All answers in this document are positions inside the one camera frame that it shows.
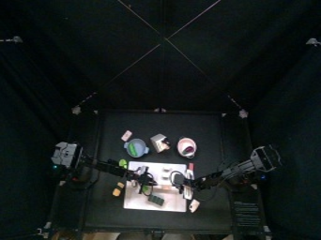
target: cable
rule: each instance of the cable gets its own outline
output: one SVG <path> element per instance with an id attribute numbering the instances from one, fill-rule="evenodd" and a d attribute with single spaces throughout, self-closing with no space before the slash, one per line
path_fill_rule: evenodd
<path id="1" fill-rule="evenodd" d="M 179 173 L 180 175 L 184 176 L 184 174 L 181 174 L 179 171 L 172 171 L 172 172 L 169 173 L 169 183 L 171 183 L 172 186 L 175 186 L 175 184 L 173 184 L 172 181 L 171 181 L 171 176 L 172 176 L 173 173 Z"/>

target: black table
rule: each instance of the black table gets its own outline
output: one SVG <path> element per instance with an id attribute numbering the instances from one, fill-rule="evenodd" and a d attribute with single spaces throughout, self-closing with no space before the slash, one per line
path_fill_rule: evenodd
<path id="1" fill-rule="evenodd" d="M 84 151 L 98 160 L 118 160 L 157 163 L 193 163 L 195 177 L 228 167 L 233 161 L 245 160 L 251 154 L 247 122 L 236 113 L 221 115 L 215 112 L 120 112 L 101 111 L 74 116 L 69 142 L 78 142 Z M 149 153 L 132 158 L 120 140 L 124 132 L 141 139 Z M 150 137 L 161 133 L 169 139 L 169 150 L 156 153 Z M 184 136 L 193 139 L 196 153 L 192 159 L 179 156 L 175 145 Z M 124 193 L 110 195 L 118 177 L 98 173 L 98 181 L 86 191 L 57 189 L 53 226 L 73 228 L 81 232 L 164 232 L 228 234 L 232 231 L 229 194 L 221 187 L 195 194 L 195 198 L 209 197 L 200 202 L 197 210 L 185 213 L 133 210 L 122 208 Z"/>

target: black tent enclosure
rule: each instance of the black tent enclosure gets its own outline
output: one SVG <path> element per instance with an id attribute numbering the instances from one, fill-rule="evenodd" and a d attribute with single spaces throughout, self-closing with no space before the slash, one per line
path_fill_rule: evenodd
<path id="1" fill-rule="evenodd" d="M 60 231 L 77 239 L 97 232 L 318 239 L 319 8 L 303 0 L 2 1 L 0 239 Z M 159 133 L 169 141 L 160 153 Z M 193 158 L 177 151 L 181 138 L 195 142 Z M 124 148 L 130 139 L 149 149 L 141 157 Z M 150 163 L 183 170 L 191 163 L 195 178 L 235 170 L 272 143 L 282 166 L 257 188 L 239 187 L 249 180 L 240 174 L 233 186 L 245 190 L 193 191 L 193 212 L 192 199 L 157 188 L 164 205 L 141 209 L 126 202 L 140 196 L 130 182 L 101 169 L 89 170 L 85 189 L 58 185 L 76 169 L 52 165 L 60 142 L 81 146 L 92 162 L 124 158 L 150 173 Z"/>

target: floor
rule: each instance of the floor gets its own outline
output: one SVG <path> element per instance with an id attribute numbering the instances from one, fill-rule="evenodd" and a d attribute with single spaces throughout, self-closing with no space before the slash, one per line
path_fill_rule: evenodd
<path id="1" fill-rule="evenodd" d="M 74 236 L 70 232 L 58 232 L 50 240 L 74 240 Z M 149 234 L 142 234 L 141 232 L 96 232 L 85 233 L 82 240 L 150 240 Z M 161 240 L 196 240 L 196 238 L 189 234 L 164 234 Z M 232 236 L 227 236 L 221 240 L 232 240 Z"/>

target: small box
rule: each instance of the small box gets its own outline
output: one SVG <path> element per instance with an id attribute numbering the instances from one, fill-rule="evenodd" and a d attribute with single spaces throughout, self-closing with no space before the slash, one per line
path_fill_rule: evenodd
<path id="1" fill-rule="evenodd" d="M 169 143 L 167 141 L 167 137 L 163 134 L 156 134 L 149 138 L 149 140 L 157 153 L 169 149 Z"/>

